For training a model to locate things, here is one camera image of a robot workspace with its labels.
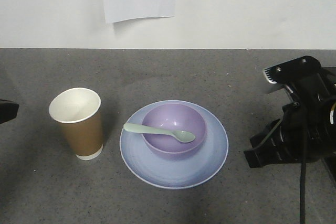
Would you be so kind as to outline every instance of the purple bowl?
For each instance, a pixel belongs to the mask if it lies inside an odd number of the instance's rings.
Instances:
[[[143,134],[150,149],[163,157],[187,157],[195,153],[205,138],[206,125],[202,116],[189,106],[165,104],[151,110],[143,119],[143,125],[167,130],[189,131],[195,135],[190,143],[181,143],[172,136]]]

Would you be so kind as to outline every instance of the white wall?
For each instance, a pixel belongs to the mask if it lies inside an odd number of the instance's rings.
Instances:
[[[0,47],[336,49],[336,0],[176,0],[115,24],[102,0],[0,0]]]

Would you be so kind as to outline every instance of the mint green spoon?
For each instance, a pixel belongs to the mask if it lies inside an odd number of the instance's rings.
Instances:
[[[189,143],[195,139],[195,135],[189,131],[170,131],[134,123],[124,124],[124,130],[134,133],[169,135],[176,138],[181,143]]]

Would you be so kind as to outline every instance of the brown paper cup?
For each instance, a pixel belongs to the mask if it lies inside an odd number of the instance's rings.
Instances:
[[[50,116],[59,123],[79,159],[93,159],[103,149],[100,103],[94,91],[73,88],[56,96],[49,106]]]

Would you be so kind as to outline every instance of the cup rim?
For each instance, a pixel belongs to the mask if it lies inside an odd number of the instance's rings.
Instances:
[[[78,120],[64,121],[64,120],[60,120],[60,119],[55,118],[55,117],[52,115],[52,113],[51,113],[51,111],[50,111],[50,108],[52,107],[52,105],[56,102],[56,100],[57,100],[60,96],[64,95],[65,93],[68,93],[68,92],[70,92],[70,91],[72,91],[72,90],[86,90],[86,91],[89,91],[89,92],[91,92],[92,94],[94,94],[94,95],[96,96],[96,98],[98,99],[98,106],[97,106],[97,108],[96,108],[92,113],[90,113],[89,115],[87,115],[85,118],[81,118],[81,119],[78,119]],[[100,99],[99,95],[98,95],[95,91],[93,91],[93,90],[91,90],[91,89],[88,89],[88,88],[77,87],[77,88],[67,89],[67,90],[63,91],[62,93],[60,93],[59,95],[57,95],[57,96],[51,101],[51,103],[50,103],[50,105],[49,105],[49,110],[48,110],[48,111],[49,111],[49,115],[51,116],[51,118],[54,119],[55,121],[59,122],[59,123],[67,123],[67,124],[69,124],[69,123],[78,123],[78,122],[85,121],[86,119],[88,119],[88,118],[92,117],[93,115],[95,115],[95,114],[97,113],[97,111],[99,110],[100,105],[101,105],[101,99]]]

